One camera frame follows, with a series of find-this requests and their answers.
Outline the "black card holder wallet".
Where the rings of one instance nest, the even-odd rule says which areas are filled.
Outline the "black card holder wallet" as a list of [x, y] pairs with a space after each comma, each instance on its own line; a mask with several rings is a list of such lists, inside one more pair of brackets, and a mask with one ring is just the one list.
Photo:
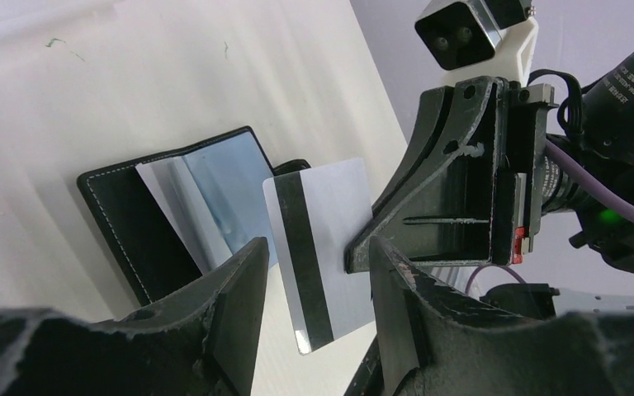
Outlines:
[[136, 299], [161, 300], [272, 235], [263, 183], [274, 165], [251, 127], [78, 176], [77, 186]]

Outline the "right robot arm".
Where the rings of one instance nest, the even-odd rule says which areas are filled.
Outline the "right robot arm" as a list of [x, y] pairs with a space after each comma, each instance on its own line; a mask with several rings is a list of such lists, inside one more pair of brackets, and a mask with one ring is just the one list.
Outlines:
[[345, 248], [346, 272], [368, 271], [376, 236], [422, 268], [511, 271], [544, 215], [573, 212], [570, 245], [634, 274], [634, 51], [587, 86], [561, 73], [561, 104], [538, 82], [546, 75], [423, 92], [405, 155]]

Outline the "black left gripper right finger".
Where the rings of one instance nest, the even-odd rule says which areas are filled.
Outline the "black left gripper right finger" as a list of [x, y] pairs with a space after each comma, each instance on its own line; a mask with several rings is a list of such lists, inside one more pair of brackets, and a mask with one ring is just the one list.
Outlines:
[[547, 372], [521, 334], [532, 320], [472, 299], [370, 242], [382, 395], [545, 395]]

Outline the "white magnetic stripe card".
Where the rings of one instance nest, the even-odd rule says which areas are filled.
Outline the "white magnetic stripe card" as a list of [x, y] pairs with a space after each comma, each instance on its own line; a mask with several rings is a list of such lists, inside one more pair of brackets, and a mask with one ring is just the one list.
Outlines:
[[345, 256], [372, 218], [363, 160], [269, 178], [263, 194], [299, 353], [373, 322], [370, 276], [347, 273]]

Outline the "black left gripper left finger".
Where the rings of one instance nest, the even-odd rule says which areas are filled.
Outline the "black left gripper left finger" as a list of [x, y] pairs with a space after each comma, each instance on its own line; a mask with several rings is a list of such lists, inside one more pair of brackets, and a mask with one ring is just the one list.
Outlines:
[[146, 308], [118, 364], [119, 395], [249, 395], [267, 288], [267, 240]]

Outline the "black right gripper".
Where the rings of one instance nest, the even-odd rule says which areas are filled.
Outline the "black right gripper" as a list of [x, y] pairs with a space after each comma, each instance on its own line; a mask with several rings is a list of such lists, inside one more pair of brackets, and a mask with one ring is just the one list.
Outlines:
[[423, 267], [521, 263], [543, 215], [585, 206], [545, 155], [556, 107], [548, 84], [489, 76], [423, 92], [400, 165], [345, 249], [347, 273], [370, 269], [374, 237]]

